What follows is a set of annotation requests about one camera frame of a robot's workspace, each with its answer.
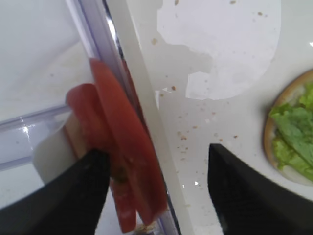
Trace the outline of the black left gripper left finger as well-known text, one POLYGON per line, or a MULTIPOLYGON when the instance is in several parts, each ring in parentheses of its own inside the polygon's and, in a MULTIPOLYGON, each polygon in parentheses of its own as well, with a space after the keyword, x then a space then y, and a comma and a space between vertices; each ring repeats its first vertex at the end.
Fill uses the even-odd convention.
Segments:
POLYGON ((107 153, 89 151, 46 186, 0 211, 2 235, 93 235, 110 182, 107 153))

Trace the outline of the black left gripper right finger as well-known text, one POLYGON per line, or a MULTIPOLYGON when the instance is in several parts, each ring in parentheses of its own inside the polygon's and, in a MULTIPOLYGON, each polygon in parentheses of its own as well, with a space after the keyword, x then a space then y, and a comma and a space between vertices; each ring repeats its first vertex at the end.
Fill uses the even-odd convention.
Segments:
POLYGON ((207 185, 224 235, 311 235, 313 203, 266 178, 221 144, 208 150, 207 185))

